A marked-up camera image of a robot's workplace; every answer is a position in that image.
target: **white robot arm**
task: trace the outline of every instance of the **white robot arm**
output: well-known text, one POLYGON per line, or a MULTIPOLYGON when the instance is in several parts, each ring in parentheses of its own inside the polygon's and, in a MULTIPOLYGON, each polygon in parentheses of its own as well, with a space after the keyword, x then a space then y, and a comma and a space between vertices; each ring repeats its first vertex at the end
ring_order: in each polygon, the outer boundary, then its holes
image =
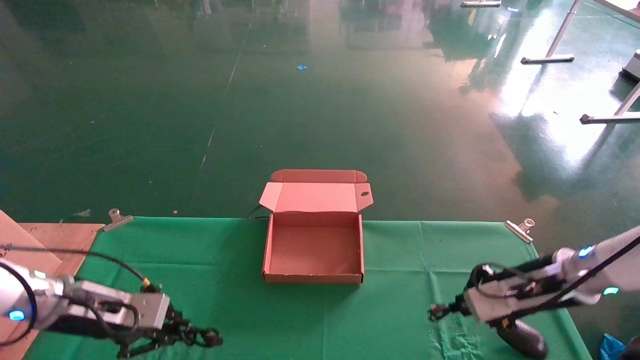
POLYGON ((431 320, 449 313, 473 316, 496 328, 522 354, 544 358, 542 336, 519 320, 563 307, 593 305, 602 295, 640 291, 633 271, 640 263, 640 226, 580 250, 562 248, 514 268, 488 263, 476 266, 463 293, 449 305, 431 307, 431 320), (503 268, 496 273, 493 267, 503 268))
MULTIPOLYGON (((3 248, 42 251, 34 248, 3 248)), ((180 311, 173 308, 169 297, 161 293, 159 288, 128 265, 119 263, 143 280, 139 293, 127 293, 90 281, 76 281, 69 275, 48 277, 42 272, 0 259, 0 315, 29 323, 22 335, 0 342, 0 347, 20 341, 32 329, 109 339, 120 346, 118 358, 144 354, 179 341, 187 346, 201 347, 222 344, 218 331, 194 327, 182 317, 180 311), (130 347, 140 339, 147 339, 148 343, 130 347)))

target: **green floor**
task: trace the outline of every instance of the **green floor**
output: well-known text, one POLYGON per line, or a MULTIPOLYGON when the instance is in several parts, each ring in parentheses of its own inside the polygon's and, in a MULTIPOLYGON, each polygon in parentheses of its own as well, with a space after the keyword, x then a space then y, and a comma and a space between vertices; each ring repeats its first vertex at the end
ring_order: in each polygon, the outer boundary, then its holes
MULTIPOLYGON (((638 223, 640 126, 578 118, 628 94, 640 30, 586 0, 558 49, 577 59, 521 65, 571 1, 2 0, 0 207, 244 217, 274 170, 355 168, 366 219, 531 217, 543 254, 603 240, 638 223)), ((592 351, 640 333, 632 295, 572 315, 592 351)))

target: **open cardboard box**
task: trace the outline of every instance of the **open cardboard box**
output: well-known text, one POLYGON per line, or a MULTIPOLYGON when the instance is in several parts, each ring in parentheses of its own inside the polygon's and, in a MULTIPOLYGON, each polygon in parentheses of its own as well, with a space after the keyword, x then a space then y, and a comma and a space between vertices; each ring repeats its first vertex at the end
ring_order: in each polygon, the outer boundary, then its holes
POLYGON ((266 282, 360 284, 361 209, 373 203, 355 170, 279 170, 260 204, 272 211, 262 273, 266 282))

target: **green tablecloth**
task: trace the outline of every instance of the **green tablecloth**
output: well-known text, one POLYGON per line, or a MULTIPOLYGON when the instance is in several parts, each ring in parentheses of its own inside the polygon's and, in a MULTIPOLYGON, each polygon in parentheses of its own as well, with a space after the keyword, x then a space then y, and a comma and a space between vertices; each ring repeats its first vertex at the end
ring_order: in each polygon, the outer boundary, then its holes
MULTIPOLYGON (((213 349, 167 347, 147 359, 518 359, 487 326, 452 315, 429 322, 434 302, 453 300, 483 261, 535 258, 500 223, 365 222, 360 286, 265 284, 265 220, 135 218, 102 233, 92 250, 127 261, 171 297, 197 326, 224 337, 213 349)), ((88 258, 78 276, 127 291, 137 280, 88 258)), ((590 359, 566 311, 527 318, 546 337, 548 359, 590 359)), ((112 360, 117 347, 43 333, 26 359, 112 360)))

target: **blue debris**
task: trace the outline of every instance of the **blue debris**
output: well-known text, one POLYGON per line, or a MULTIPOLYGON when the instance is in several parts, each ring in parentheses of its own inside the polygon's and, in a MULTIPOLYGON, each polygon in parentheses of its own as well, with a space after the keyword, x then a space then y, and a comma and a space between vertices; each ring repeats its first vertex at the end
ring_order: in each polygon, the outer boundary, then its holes
POLYGON ((609 334, 604 334, 604 340, 600 345, 600 360, 615 360, 625 350, 625 344, 609 334))

